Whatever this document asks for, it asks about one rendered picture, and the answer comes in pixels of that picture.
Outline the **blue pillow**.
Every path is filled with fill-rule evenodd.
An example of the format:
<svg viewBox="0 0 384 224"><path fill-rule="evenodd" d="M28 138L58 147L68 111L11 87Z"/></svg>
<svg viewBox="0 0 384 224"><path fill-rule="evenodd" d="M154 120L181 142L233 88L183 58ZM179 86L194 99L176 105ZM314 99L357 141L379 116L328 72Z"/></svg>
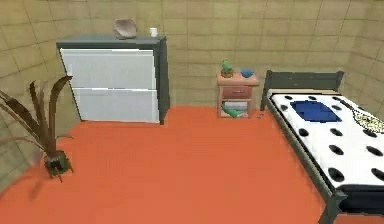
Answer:
<svg viewBox="0 0 384 224"><path fill-rule="evenodd" d="M293 110L305 121L328 123L341 122L341 118L329 107L318 101L294 101Z"/></svg>

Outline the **grey white chest of drawers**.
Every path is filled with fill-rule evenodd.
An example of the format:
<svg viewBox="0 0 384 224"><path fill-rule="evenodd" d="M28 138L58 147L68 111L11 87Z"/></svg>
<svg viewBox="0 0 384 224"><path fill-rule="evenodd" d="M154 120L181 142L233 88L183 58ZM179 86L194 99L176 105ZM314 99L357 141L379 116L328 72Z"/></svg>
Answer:
<svg viewBox="0 0 384 224"><path fill-rule="evenodd" d="M85 121L162 125L170 108L167 38L87 34L56 42Z"/></svg>

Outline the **green bottle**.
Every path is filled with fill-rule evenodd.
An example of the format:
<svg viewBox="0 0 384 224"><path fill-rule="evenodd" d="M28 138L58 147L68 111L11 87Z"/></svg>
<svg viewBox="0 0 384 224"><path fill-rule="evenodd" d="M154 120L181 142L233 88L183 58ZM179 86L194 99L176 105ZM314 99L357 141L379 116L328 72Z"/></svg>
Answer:
<svg viewBox="0 0 384 224"><path fill-rule="evenodd" d="M243 103L224 103L221 109L232 118L248 116L247 106Z"/></svg>

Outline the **pink wooden bedside table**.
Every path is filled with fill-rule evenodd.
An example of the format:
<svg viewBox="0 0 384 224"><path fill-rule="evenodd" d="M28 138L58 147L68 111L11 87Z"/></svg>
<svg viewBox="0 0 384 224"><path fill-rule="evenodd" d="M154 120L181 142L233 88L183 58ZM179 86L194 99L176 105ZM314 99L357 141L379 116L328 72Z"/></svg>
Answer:
<svg viewBox="0 0 384 224"><path fill-rule="evenodd" d="M223 102L245 102L247 107L244 117L249 118L252 113L252 90L259 85L258 75L254 73L249 78L245 78L241 73L235 72L231 78L224 78L221 73L218 73L216 78L218 85L217 117L230 117L222 109Z"/></svg>

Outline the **yellow speckled cloth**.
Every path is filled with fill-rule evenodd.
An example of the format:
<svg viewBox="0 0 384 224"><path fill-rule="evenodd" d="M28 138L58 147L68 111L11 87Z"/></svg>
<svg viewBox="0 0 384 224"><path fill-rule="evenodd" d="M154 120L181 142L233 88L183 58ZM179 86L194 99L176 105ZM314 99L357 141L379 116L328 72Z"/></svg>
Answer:
<svg viewBox="0 0 384 224"><path fill-rule="evenodd" d="M353 119L357 124L359 124L361 127L372 131L374 133L384 133L384 122L380 119L367 115L365 113L359 112L356 109L352 110L353 113Z"/></svg>

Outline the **brown house plant in pot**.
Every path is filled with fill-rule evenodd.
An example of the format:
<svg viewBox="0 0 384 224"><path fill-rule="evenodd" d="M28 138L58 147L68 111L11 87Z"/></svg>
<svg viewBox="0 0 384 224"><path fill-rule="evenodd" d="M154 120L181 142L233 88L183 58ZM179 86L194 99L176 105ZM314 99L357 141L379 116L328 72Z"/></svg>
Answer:
<svg viewBox="0 0 384 224"><path fill-rule="evenodd" d="M56 134L56 111L57 100L64 86L72 79L71 76L59 78L50 90L48 111L45 111L45 92L46 83L43 82L39 91L36 91L35 82L29 84L29 94L34 106L35 116L14 97L0 90L0 108L17 121L33 138L10 137L0 140L0 146L14 141L25 141L36 145L45 153L43 158L45 169L51 178L57 176L63 182L62 175L68 170L74 172L72 163L63 150L57 148L59 138L70 138L70 134Z"/></svg>

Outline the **grey stone-like vessel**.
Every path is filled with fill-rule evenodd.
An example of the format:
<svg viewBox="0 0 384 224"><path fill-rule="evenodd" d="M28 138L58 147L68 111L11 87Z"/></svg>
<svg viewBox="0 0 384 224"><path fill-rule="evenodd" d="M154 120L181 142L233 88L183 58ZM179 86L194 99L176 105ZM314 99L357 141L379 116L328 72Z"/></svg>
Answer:
<svg viewBox="0 0 384 224"><path fill-rule="evenodd" d="M116 19L114 21L114 32L119 40L132 39L137 35L137 26L134 19Z"/></svg>

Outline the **small green potted cactus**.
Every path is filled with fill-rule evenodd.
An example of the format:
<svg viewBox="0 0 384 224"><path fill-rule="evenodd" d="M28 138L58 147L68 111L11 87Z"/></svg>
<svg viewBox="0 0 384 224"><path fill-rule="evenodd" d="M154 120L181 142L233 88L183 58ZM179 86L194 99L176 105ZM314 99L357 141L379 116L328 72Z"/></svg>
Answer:
<svg viewBox="0 0 384 224"><path fill-rule="evenodd" d="M234 70L230 66L229 62L224 60L221 65L221 76L224 78L232 78Z"/></svg>

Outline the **grey bed with dotted mattress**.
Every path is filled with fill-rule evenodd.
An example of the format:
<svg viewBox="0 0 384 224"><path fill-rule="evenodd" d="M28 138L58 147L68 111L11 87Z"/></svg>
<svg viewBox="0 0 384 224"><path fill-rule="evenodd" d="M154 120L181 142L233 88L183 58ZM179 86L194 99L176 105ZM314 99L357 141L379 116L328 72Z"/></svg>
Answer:
<svg viewBox="0 0 384 224"><path fill-rule="evenodd" d="M266 72L262 110L269 110L321 194L325 208L318 224L333 224L340 214L384 216L384 133L355 122L352 110L371 115L343 96L344 73ZM294 101L318 101L341 122L303 120Z"/></svg>

